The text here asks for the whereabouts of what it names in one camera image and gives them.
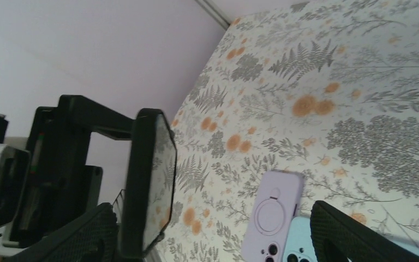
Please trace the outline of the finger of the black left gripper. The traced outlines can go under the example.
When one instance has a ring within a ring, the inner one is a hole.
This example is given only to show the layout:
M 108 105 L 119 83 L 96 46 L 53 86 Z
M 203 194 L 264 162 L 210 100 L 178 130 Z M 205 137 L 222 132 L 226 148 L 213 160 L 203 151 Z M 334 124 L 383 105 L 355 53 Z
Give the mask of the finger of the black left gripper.
M 60 96 L 58 109 L 70 124 L 113 140 L 131 140 L 134 120 L 81 95 Z

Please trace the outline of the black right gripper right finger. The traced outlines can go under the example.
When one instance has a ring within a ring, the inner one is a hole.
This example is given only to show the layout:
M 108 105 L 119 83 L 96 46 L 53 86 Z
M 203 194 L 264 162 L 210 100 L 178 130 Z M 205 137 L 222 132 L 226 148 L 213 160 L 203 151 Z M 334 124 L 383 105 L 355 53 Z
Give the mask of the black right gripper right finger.
M 310 230 L 317 261 L 419 261 L 419 255 L 322 200 L 312 207 Z

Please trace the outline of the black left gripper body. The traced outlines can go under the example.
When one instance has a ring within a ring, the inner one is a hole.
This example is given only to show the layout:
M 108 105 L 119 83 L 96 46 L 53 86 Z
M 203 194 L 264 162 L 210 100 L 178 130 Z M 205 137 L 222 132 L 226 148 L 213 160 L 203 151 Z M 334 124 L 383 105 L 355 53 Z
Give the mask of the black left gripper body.
M 29 247 L 87 210 L 92 130 L 64 113 L 57 107 L 36 109 L 26 145 L 32 158 L 21 207 L 9 227 L 9 247 Z

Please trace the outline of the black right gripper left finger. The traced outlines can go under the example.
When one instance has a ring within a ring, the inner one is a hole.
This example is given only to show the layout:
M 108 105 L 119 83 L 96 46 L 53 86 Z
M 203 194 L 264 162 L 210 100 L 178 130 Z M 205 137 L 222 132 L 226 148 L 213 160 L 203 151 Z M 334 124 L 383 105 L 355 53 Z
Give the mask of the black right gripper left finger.
M 7 261 L 113 261 L 118 225 L 102 203 Z

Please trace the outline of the black phone case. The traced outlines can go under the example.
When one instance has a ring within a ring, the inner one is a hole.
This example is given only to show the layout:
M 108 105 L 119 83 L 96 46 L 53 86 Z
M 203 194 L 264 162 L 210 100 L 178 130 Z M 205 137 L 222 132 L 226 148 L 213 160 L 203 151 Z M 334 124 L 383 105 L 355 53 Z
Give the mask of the black phone case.
M 120 261 L 143 261 L 153 248 L 163 240 L 165 230 L 171 222 L 170 219 L 169 223 L 147 250 L 142 248 L 155 141 L 154 123 L 159 115 L 163 115 L 166 119 L 164 112 L 160 109 L 143 108 L 138 112 L 132 125 L 129 163 L 117 242 L 117 252 Z M 175 144 L 174 134 L 168 121 L 167 125 Z M 174 193 L 172 197 L 171 216 Z

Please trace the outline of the dark teal smartphone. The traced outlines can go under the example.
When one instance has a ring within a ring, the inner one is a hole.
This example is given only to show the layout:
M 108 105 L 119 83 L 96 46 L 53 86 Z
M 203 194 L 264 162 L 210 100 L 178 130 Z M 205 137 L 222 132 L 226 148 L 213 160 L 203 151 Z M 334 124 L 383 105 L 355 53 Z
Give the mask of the dark teal smartphone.
M 159 115 L 155 120 L 155 141 L 151 181 L 148 195 L 146 224 L 142 248 L 147 250 L 171 219 L 175 184 L 176 147 L 167 120 Z

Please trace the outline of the light blue phone case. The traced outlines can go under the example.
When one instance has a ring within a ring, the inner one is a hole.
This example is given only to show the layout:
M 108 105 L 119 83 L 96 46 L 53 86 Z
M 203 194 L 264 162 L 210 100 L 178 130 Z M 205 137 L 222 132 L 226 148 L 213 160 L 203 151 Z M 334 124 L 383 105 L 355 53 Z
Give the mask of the light blue phone case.
M 353 213 L 351 217 L 363 225 L 366 225 L 367 220 L 363 214 L 359 215 Z M 289 233 L 286 238 L 282 261 L 318 261 L 316 256 L 317 252 L 311 235 L 310 218 L 303 216 L 295 217 L 291 222 Z M 393 236 L 387 237 L 387 239 L 408 252 L 419 256 L 419 242 L 415 243 Z M 344 257 L 344 255 L 349 254 L 348 251 L 344 252 L 345 249 L 338 247 L 335 244 L 336 243 L 326 239 L 324 243 L 324 247 L 326 247 L 325 251 L 330 251 L 339 255 L 339 257 Z M 354 261 L 351 260 L 351 258 L 353 257 L 347 257 L 348 261 Z M 377 261 L 377 257 L 375 256 L 366 256 L 364 258 L 369 260 L 362 260 L 362 258 L 359 258 L 359 260 L 355 261 Z

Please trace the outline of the lilac phone case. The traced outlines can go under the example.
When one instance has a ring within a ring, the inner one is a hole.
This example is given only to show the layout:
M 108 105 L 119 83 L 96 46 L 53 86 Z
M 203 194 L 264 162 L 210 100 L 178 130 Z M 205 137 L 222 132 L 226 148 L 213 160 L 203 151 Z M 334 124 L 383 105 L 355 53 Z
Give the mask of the lilac phone case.
M 303 177 L 298 174 L 280 171 L 263 174 L 241 244 L 244 261 L 282 261 L 303 186 Z

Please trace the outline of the floral patterned table mat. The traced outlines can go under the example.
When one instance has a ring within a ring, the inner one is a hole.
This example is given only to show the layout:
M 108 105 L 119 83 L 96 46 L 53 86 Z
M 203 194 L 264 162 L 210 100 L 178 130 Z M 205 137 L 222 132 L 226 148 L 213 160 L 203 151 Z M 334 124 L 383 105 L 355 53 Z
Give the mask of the floral patterned table mat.
M 242 261 L 266 171 L 419 248 L 419 1 L 313 1 L 236 19 L 172 121 L 163 261 Z

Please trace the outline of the aluminium corner frame post left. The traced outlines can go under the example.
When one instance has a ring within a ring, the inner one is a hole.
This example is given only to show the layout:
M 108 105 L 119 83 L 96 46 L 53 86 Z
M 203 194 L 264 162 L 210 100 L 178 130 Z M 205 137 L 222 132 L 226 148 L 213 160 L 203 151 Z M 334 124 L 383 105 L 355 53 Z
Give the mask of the aluminium corner frame post left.
M 212 0 L 195 0 L 195 2 L 223 29 L 227 30 L 231 25 L 229 17 Z

